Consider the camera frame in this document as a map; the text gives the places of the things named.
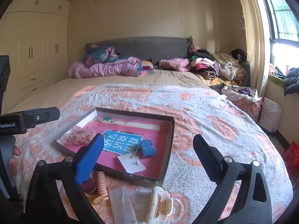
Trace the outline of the left hand painted nails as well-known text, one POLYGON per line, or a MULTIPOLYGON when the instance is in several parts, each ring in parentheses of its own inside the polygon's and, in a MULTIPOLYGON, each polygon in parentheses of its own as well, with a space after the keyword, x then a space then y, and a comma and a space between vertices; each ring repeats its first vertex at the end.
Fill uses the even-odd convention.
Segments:
POLYGON ((20 156, 20 155, 21 155, 20 149, 17 146, 14 146, 13 157, 9 161, 9 168, 12 176, 17 175, 18 160, 16 159, 16 156, 20 156))

